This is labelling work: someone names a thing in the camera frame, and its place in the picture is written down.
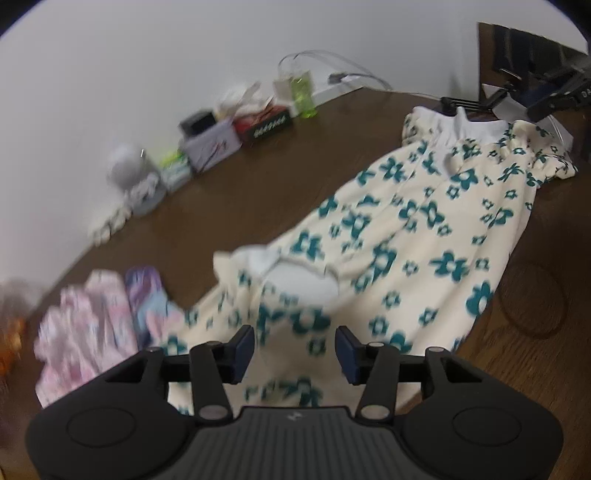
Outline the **purple blue pink garment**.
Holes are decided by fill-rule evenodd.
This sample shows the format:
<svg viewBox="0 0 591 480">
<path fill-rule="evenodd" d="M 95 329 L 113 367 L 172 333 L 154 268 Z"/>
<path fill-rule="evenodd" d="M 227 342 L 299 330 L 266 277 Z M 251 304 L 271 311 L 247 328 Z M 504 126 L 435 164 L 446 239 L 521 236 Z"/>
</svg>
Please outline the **purple blue pink garment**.
<svg viewBox="0 0 591 480">
<path fill-rule="evenodd" d="M 183 323 L 184 311 L 169 299 L 154 267 L 129 269 L 124 284 L 140 350 L 159 345 L 169 328 Z"/>
</svg>

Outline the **wooden chair back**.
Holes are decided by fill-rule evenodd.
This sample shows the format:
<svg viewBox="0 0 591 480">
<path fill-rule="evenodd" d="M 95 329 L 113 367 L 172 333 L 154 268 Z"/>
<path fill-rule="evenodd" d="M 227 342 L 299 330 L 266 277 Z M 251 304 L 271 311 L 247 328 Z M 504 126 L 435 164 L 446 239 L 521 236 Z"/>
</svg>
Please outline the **wooden chair back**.
<svg viewBox="0 0 591 480">
<path fill-rule="evenodd" d="M 491 98 L 480 103 L 487 112 L 510 97 L 526 109 L 527 92 L 547 74 L 575 67 L 590 67 L 590 56 L 545 37 L 500 25 L 493 27 L 492 70 L 505 83 Z"/>
</svg>

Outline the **pink floral garment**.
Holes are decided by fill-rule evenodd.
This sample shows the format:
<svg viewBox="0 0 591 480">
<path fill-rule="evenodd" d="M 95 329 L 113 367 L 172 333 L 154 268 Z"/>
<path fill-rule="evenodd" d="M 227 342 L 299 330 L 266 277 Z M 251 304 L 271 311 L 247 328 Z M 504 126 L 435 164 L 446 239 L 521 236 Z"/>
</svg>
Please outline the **pink floral garment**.
<svg viewBox="0 0 591 480">
<path fill-rule="evenodd" d="M 45 408 L 138 352 L 122 277 L 94 270 L 85 283 L 60 292 L 34 343 L 44 364 L 35 392 Z"/>
</svg>

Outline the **green white card stack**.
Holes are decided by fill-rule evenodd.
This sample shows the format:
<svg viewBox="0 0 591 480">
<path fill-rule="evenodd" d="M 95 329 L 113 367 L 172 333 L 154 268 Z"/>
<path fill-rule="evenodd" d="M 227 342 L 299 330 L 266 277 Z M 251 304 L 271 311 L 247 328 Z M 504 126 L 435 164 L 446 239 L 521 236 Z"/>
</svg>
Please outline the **green white card stack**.
<svg viewBox="0 0 591 480">
<path fill-rule="evenodd" d="M 168 153 L 159 163 L 162 181 L 169 192 L 174 192 L 192 179 L 192 169 L 186 155 L 175 150 Z"/>
</svg>

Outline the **snack bag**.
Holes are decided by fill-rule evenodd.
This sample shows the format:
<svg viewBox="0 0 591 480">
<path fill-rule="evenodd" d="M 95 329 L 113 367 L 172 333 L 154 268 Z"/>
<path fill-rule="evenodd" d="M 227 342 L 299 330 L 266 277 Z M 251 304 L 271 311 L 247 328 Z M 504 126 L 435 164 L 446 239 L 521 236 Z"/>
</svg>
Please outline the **snack bag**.
<svg viewBox="0 0 591 480">
<path fill-rule="evenodd" d="M 42 285 L 23 279 L 1 282 L 1 382 L 20 357 L 27 318 L 44 294 Z"/>
</svg>

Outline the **white robot figurine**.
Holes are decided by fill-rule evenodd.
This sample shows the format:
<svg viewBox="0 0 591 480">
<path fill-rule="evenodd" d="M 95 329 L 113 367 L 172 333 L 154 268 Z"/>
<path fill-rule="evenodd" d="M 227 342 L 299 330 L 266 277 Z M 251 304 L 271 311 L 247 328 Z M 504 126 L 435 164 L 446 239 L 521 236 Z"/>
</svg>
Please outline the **white robot figurine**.
<svg viewBox="0 0 591 480">
<path fill-rule="evenodd" d="M 153 211 L 167 193 L 159 170 L 146 151 L 134 144 L 122 144 L 113 150 L 107 179 L 122 193 L 125 205 L 134 216 Z"/>
</svg>

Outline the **lavender tin box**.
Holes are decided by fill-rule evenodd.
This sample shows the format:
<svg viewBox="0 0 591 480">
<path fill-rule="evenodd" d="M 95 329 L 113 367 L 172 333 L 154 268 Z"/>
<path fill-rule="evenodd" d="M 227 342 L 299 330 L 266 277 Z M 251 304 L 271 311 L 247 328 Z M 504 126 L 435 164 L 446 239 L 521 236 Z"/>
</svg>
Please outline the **lavender tin box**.
<svg viewBox="0 0 591 480">
<path fill-rule="evenodd" d="M 242 143 L 230 119 L 224 119 L 180 144 L 180 151 L 196 174 L 211 169 L 240 148 Z"/>
</svg>

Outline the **black small box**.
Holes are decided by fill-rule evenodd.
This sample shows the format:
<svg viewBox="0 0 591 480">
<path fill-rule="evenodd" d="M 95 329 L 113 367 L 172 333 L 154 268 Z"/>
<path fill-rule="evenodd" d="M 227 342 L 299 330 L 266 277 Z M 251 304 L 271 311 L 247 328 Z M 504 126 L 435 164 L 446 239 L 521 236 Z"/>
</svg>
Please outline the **black small box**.
<svg viewBox="0 0 591 480">
<path fill-rule="evenodd" d="M 217 123 L 212 110 L 201 109 L 183 119 L 178 127 L 185 138 L 198 136 Z"/>
</svg>

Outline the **red black tissue box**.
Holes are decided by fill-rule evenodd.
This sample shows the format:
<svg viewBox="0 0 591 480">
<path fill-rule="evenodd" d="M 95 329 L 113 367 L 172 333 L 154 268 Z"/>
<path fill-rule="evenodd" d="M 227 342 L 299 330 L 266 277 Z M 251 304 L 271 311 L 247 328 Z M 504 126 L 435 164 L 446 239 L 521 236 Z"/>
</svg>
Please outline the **red black tissue box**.
<svg viewBox="0 0 591 480">
<path fill-rule="evenodd" d="M 287 107 L 273 105 L 256 114 L 236 117 L 233 128 L 243 144 L 254 144 L 293 125 Z"/>
</svg>

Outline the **white crumpled tissue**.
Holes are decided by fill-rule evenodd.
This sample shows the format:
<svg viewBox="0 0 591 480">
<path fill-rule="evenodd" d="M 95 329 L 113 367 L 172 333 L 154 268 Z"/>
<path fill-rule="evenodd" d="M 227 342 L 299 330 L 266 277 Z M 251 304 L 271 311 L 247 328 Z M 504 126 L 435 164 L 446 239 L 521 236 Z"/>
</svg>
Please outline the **white crumpled tissue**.
<svg viewBox="0 0 591 480">
<path fill-rule="evenodd" d="M 273 105 L 273 96 L 263 95 L 261 87 L 262 84 L 256 81 L 249 87 L 236 87 L 228 91 L 214 108 L 217 120 L 259 114 Z"/>
</svg>

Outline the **white charger adapter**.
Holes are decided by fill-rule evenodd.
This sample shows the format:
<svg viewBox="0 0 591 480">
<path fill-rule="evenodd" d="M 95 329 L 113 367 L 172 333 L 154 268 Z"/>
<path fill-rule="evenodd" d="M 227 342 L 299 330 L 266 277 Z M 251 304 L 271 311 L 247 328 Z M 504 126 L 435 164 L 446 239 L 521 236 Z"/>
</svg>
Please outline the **white charger adapter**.
<svg viewBox="0 0 591 480">
<path fill-rule="evenodd" d="M 293 104 L 294 93 L 291 89 L 290 77 L 280 77 L 273 80 L 274 99 L 280 104 Z"/>
</svg>

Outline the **green spray bottle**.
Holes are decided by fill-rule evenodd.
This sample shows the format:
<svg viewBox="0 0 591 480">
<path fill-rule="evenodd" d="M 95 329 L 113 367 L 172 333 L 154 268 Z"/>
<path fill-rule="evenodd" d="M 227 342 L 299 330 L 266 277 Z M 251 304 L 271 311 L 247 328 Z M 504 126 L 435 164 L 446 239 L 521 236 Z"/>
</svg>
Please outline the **green spray bottle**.
<svg viewBox="0 0 591 480">
<path fill-rule="evenodd" d="M 291 95 L 293 95 L 294 105 L 301 118 L 315 117 L 317 108 L 315 107 L 314 87 L 312 87 L 310 72 L 298 72 L 291 76 L 290 90 Z"/>
</svg>

